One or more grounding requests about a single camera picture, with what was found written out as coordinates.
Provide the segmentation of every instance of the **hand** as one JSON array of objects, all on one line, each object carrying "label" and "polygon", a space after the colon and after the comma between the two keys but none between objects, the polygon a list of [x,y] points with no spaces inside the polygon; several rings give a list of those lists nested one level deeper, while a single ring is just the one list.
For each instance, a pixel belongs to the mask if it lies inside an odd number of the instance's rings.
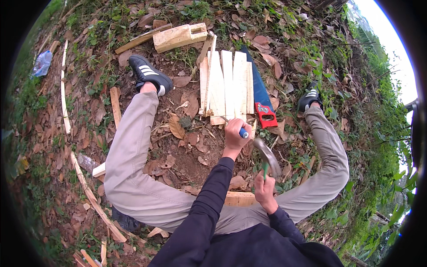
[{"label": "hand", "polygon": [[[239,135],[241,128],[244,128],[248,133],[248,138],[242,138]],[[252,137],[252,126],[245,123],[242,119],[232,119],[225,127],[225,148],[223,157],[229,157],[236,160],[242,148],[249,142]]]},{"label": "hand", "polygon": [[273,197],[273,189],[276,180],[270,176],[266,176],[264,181],[264,171],[261,170],[255,177],[255,199],[266,210],[268,214],[276,212],[279,205]]}]

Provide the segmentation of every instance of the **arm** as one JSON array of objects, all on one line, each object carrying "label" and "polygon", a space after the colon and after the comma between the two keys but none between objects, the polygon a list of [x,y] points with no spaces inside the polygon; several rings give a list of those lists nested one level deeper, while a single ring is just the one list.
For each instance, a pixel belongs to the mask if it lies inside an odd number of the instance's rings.
[{"label": "arm", "polygon": [[298,243],[305,243],[304,236],[296,228],[289,215],[277,205],[273,197],[275,180],[267,176],[264,181],[264,172],[258,173],[255,178],[255,199],[265,209],[270,219],[270,227],[279,232],[283,237],[292,238]]},{"label": "arm", "polygon": [[231,120],[225,128],[222,158],[213,167],[188,216],[163,245],[150,266],[199,266],[203,261],[224,205],[234,161],[249,139],[239,136],[242,126],[250,132],[250,125],[244,125],[240,119]]}]

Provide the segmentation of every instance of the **chisel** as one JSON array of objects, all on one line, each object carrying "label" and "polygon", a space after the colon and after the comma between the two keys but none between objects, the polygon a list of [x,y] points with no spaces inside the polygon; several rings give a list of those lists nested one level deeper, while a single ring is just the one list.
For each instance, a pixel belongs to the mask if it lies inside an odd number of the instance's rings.
[{"label": "chisel", "polygon": [[[228,119],[227,119],[226,117],[221,116],[221,118],[222,118],[223,120],[225,120],[226,122],[229,122],[229,121],[228,121]],[[241,138],[243,138],[243,139],[246,139],[246,138],[248,138],[248,137],[249,137],[248,132],[247,132],[243,127],[242,127],[242,128],[240,128],[239,135],[240,135],[240,137],[241,137]]]}]

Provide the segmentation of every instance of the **red saw handle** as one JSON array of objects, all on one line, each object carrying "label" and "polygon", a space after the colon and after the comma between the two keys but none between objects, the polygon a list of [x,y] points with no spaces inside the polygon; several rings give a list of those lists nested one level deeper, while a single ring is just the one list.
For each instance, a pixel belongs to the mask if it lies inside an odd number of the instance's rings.
[{"label": "red saw handle", "polygon": [[[271,126],[278,126],[277,120],[276,120],[276,114],[270,110],[268,106],[263,106],[261,103],[255,103],[255,110],[258,113],[258,117],[260,119],[261,128],[264,129],[266,127]],[[272,120],[266,120],[266,118],[263,116],[271,115],[273,116]]]}]

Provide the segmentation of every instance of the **sleeve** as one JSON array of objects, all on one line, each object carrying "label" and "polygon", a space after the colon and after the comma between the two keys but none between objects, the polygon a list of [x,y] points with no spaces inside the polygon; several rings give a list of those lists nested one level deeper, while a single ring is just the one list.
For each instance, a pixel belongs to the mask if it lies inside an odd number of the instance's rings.
[{"label": "sleeve", "polygon": [[281,207],[278,207],[276,212],[268,215],[270,219],[270,227],[279,232],[283,237],[292,238],[298,243],[305,243],[304,236],[296,228],[292,219]]},{"label": "sleeve", "polygon": [[150,266],[199,266],[211,245],[219,213],[233,174],[234,161],[224,157],[213,167],[182,224]]}]

